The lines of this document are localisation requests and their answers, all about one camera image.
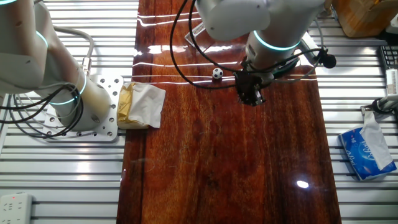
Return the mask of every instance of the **power strip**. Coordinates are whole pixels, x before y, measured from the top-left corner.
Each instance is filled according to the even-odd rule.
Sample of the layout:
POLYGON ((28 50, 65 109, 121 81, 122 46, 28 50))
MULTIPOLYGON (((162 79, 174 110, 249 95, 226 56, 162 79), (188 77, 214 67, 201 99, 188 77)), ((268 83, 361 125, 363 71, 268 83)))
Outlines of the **power strip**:
POLYGON ((0 198, 0 224, 29 224, 32 196, 21 193, 0 198))

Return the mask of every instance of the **blue tissue box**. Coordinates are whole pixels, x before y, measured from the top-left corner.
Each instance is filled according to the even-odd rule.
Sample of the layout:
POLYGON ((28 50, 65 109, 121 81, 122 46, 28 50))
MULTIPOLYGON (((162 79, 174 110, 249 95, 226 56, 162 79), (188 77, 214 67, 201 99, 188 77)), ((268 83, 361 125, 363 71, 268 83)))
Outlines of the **blue tissue box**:
POLYGON ((361 130, 362 128, 356 128, 339 135, 339 140, 346 150, 348 159, 354 167, 358 179, 372 179, 396 170, 397 167, 394 161, 383 170, 379 170, 372 152, 359 133, 361 130))

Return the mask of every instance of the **reddish-brown wood surface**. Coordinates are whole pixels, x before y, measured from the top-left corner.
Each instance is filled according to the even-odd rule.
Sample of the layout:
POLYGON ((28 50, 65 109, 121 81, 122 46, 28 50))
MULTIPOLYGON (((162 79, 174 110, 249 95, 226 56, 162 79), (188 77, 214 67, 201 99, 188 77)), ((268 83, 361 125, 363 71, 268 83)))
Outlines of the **reddish-brown wood surface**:
MULTIPOLYGON (((160 129, 127 132, 118 223, 341 223, 317 81, 272 84, 257 107, 237 103, 234 89, 181 84, 168 66, 174 16, 164 17, 181 3, 139 3, 133 80, 155 83, 166 99, 160 129)), ((178 64, 187 75, 209 77, 214 66, 187 47, 186 33, 179 22, 178 64)), ((208 54, 236 62, 245 42, 212 43, 208 54)))

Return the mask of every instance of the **glowing blue ring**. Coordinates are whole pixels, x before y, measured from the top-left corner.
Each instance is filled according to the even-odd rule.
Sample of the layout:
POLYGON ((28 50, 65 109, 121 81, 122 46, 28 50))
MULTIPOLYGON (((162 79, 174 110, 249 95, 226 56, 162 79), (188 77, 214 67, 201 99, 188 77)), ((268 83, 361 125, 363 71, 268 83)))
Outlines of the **glowing blue ring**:
POLYGON ((263 41, 263 40, 261 39, 261 37, 259 36, 259 34, 257 33, 257 31, 253 31, 253 33, 254 33, 254 35, 256 36, 257 40, 258 40, 262 45, 264 45, 264 46, 266 46, 266 47, 268 47, 268 48, 270 48, 270 49, 272 49, 272 50, 279 50, 279 51, 291 50, 291 49, 296 48, 296 47, 298 46, 298 44, 300 43, 300 42, 298 42, 296 45, 291 46, 291 47, 275 47, 275 46, 272 46, 271 44, 268 44, 267 42, 263 41))
POLYGON ((5 4, 12 3, 12 2, 14 2, 14 1, 17 1, 17 0, 3 0, 3 1, 0 1, 0 6, 1 6, 1 5, 5 5, 5 4))
POLYGON ((48 48, 49 47, 49 43, 47 43, 47 40, 43 37, 43 35, 41 33, 39 33, 38 31, 36 31, 36 34, 44 41, 45 45, 48 48))
MULTIPOLYGON (((85 88, 86 88, 86 84, 87 84, 87 77, 86 77, 86 76, 84 76, 84 77, 85 77, 85 84, 83 85, 83 88, 80 90, 80 94, 83 93, 83 91, 84 91, 85 88)), ((77 96, 75 96, 74 98, 72 98, 72 99, 70 99, 70 100, 68 100, 68 101, 66 101, 66 102, 63 102, 63 103, 51 103, 51 102, 50 102, 50 104, 52 104, 52 105, 65 105, 65 104, 67 104, 67 103, 73 102, 73 100, 75 100, 75 99, 77 99, 77 96)))

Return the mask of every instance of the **mounting plate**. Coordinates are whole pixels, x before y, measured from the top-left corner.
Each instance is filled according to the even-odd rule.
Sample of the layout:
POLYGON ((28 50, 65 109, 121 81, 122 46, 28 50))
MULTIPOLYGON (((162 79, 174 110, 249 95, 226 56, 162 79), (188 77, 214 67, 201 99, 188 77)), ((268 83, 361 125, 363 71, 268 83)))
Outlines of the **mounting plate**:
MULTIPOLYGON (((116 121, 119 103, 119 93, 123 86, 123 78, 119 75, 90 75, 90 79, 101 85, 111 98, 111 109, 105 120, 91 131, 70 131, 66 136, 46 139, 48 142, 114 142, 118 138, 118 125, 116 121)), ((48 113, 56 114, 55 109, 49 106, 48 113)), ((44 124, 48 126, 63 126, 58 118, 47 115, 44 124)), ((43 128, 44 133, 57 133, 59 129, 43 128)))

